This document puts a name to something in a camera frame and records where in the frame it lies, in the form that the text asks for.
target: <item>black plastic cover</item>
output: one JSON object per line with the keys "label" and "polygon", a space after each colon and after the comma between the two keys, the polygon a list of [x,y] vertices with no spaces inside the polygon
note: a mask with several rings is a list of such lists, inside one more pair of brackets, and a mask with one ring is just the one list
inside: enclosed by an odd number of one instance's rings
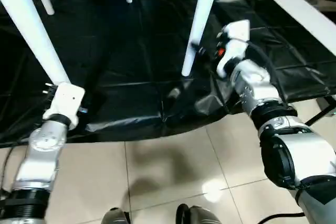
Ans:
{"label": "black plastic cover", "polygon": [[[53,16],[40,2],[36,6],[70,80],[85,88],[83,106],[89,109],[68,142],[167,136],[240,112],[235,96],[223,105],[228,83],[211,76],[201,61],[181,77],[197,0],[51,2]],[[272,0],[216,0],[202,45],[214,52],[220,29],[245,18],[251,41],[276,66],[288,101],[336,93],[336,56]],[[0,143],[8,145],[40,122],[43,107],[29,108],[41,103],[50,81],[3,8],[0,48],[0,131],[6,132]],[[247,57],[263,65],[253,50]]]}

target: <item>white end effector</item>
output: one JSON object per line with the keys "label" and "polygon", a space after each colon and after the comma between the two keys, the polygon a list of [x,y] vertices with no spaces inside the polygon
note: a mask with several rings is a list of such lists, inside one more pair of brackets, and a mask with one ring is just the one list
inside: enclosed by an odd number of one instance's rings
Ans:
{"label": "white end effector", "polygon": [[250,21],[245,19],[232,22],[223,27],[217,37],[220,37],[222,34],[227,34],[227,37],[230,39],[226,44],[225,54],[217,66],[218,75],[221,78],[225,78],[227,76],[224,70],[226,63],[235,57],[239,59],[245,57],[245,51],[248,46],[246,42],[250,40]]}
{"label": "white end effector", "polygon": [[47,120],[54,114],[66,116],[70,121],[70,130],[78,124],[77,111],[82,102],[85,90],[70,83],[61,83],[56,90],[50,108],[43,114],[43,119]]}

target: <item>floor tile grout line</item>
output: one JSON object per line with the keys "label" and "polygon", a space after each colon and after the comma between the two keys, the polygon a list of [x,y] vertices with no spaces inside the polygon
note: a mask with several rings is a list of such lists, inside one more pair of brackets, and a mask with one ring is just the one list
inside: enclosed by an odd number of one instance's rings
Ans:
{"label": "floor tile grout line", "polygon": [[226,186],[227,186],[227,188],[229,188],[229,184],[228,184],[227,179],[226,179],[226,177],[225,177],[224,170],[223,170],[223,168],[222,168],[221,162],[219,161],[219,157],[218,157],[218,155],[217,155],[217,153],[216,153],[214,144],[213,144],[212,141],[211,141],[211,137],[210,137],[210,135],[209,135],[209,133],[208,133],[208,129],[207,129],[207,127],[205,127],[205,132],[206,132],[206,134],[207,134],[207,136],[208,136],[208,138],[209,138],[209,141],[210,141],[212,150],[213,150],[214,153],[215,153],[216,159],[217,159],[218,164],[219,164],[219,166],[220,166],[220,170],[222,171],[222,174],[223,174],[223,176],[224,176]]}
{"label": "floor tile grout line", "polygon": [[[223,191],[223,190],[229,190],[229,188],[223,188],[220,191]],[[176,202],[176,201],[181,201],[181,200],[184,200],[184,199],[194,198],[194,197],[202,196],[202,195],[205,195],[205,194],[207,194],[207,193],[204,193],[204,194],[195,194],[195,195],[188,196],[188,197],[185,197],[185,198],[175,199],[175,200],[170,200],[170,201],[167,201],[167,202],[159,203],[159,204],[156,204],[156,205],[153,205],[153,206],[148,206],[148,207],[144,207],[144,208],[138,208],[138,209],[135,209],[134,211],[140,211],[140,210],[145,210],[145,209],[149,209],[149,208],[153,208],[153,207],[158,207],[158,206],[161,206],[161,205],[173,203],[173,202]]]}
{"label": "floor tile grout line", "polygon": [[126,152],[126,142],[124,142],[125,148],[125,161],[126,161],[126,173],[127,173],[127,192],[128,192],[128,202],[130,204],[130,213],[132,215],[132,207],[131,207],[131,192],[130,192],[130,180],[128,177],[128,164],[127,164],[127,152]]}
{"label": "floor tile grout line", "polygon": [[[232,189],[232,188],[235,188],[235,187],[239,187],[239,186],[245,186],[245,185],[253,184],[253,183],[261,182],[261,181],[264,181],[264,180],[268,180],[268,178],[264,178],[264,179],[261,179],[261,180],[257,180],[257,181],[253,181],[253,182],[237,185],[237,186],[223,188],[223,189],[220,189],[220,191],[229,190],[229,189]],[[188,197],[185,197],[185,198],[174,199],[174,200],[166,201],[166,202],[163,202],[163,203],[155,204],[155,205],[144,207],[144,208],[136,208],[133,211],[135,212],[135,211],[145,210],[145,209],[149,209],[149,208],[153,208],[153,207],[158,207],[158,206],[161,206],[161,205],[173,203],[173,202],[176,202],[176,201],[181,201],[181,200],[184,200],[184,199],[194,198],[194,197],[202,196],[202,195],[205,195],[205,194],[207,194],[207,193],[195,194],[195,195],[191,195],[191,196],[188,196]]]}
{"label": "floor tile grout line", "polygon": [[97,220],[102,220],[102,218],[94,219],[94,220],[88,220],[88,221],[84,221],[84,222],[79,222],[77,224],[90,224],[91,222],[94,222],[94,221],[97,221]]}
{"label": "floor tile grout line", "polygon": [[230,195],[231,195],[231,199],[232,199],[232,201],[233,201],[233,204],[235,204],[235,208],[236,208],[236,210],[237,210],[237,213],[238,213],[239,219],[240,219],[240,221],[241,221],[241,224],[244,224],[244,223],[243,223],[243,219],[242,219],[242,217],[241,217],[241,215],[240,215],[239,209],[238,209],[238,207],[237,207],[237,204],[236,204],[236,202],[235,202],[235,199],[233,198],[233,194],[232,194],[232,192],[231,192],[231,189],[229,188],[229,184],[228,184],[228,182],[227,182],[227,180],[226,180],[226,177],[225,177],[225,174],[224,174],[224,170],[223,170],[223,168],[222,168],[221,162],[219,161],[219,157],[218,157],[218,155],[217,155],[217,153],[216,153],[214,144],[213,144],[212,141],[211,141],[211,138],[210,138],[210,135],[209,135],[209,133],[208,133],[208,129],[207,129],[207,127],[205,127],[205,131],[206,131],[206,134],[208,135],[208,138],[209,138],[209,141],[210,141],[210,143],[211,143],[212,149],[214,150],[214,153],[215,153],[215,155],[216,155],[217,161],[218,161],[219,166],[220,166],[220,170],[221,170],[222,173],[223,173],[223,176],[224,176],[226,185],[227,185],[227,187],[228,187],[228,189],[229,189],[229,192],[230,192]]}
{"label": "floor tile grout line", "polygon": [[236,188],[236,187],[239,187],[239,186],[246,186],[246,185],[257,183],[257,182],[261,182],[261,181],[264,181],[264,180],[268,180],[268,178],[263,178],[263,179],[260,179],[260,180],[244,183],[244,184],[241,184],[241,185],[229,186],[228,189]]}

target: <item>silver robot arm segment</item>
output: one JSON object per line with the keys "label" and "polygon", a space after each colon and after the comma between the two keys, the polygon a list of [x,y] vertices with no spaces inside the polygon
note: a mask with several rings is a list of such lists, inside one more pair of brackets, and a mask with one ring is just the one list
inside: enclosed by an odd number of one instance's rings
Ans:
{"label": "silver robot arm segment", "polygon": [[289,190],[310,223],[335,223],[334,149],[281,99],[267,70],[244,56],[225,57],[225,74],[258,130],[267,177]]}
{"label": "silver robot arm segment", "polygon": [[67,132],[78,124],[76,116],[84,89],[61,83],[43,118],[46,122],[29,137],[9,197],[2,201],[0,224],[44,224],[50,193],[58,172],[58,158]]}

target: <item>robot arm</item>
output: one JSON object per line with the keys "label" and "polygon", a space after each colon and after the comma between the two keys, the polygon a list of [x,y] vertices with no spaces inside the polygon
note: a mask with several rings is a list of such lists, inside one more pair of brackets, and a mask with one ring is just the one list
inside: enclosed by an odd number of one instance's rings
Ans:
{"label": "robot arm", "polygon": [[[240,33],[249,33],[249,27],[241,30],[240,23],[231,23],[229,28],[237,27]],[[227,47],[222,58],[225,64],[221,71],[217,68],[217,73],[229,78],[244,112],[258,130],[267,177],[277,186],[289,190],[310,223],[335,223],[334,149],[302,123],[296,110],[281,99],[278,90],[270,83],[267,70],[244,59],[245,50],[244,54],[237,55],[237,50]]]}
{"label": "robot arm", "polygon": [[44,224],[50,193],[58,172],[58,157],[67,132],[78,124],[77,111],[84,89],[61,83],[46,122],[32,132],[26,157],[20,165],[9,197],[2,201],[0,224]]}

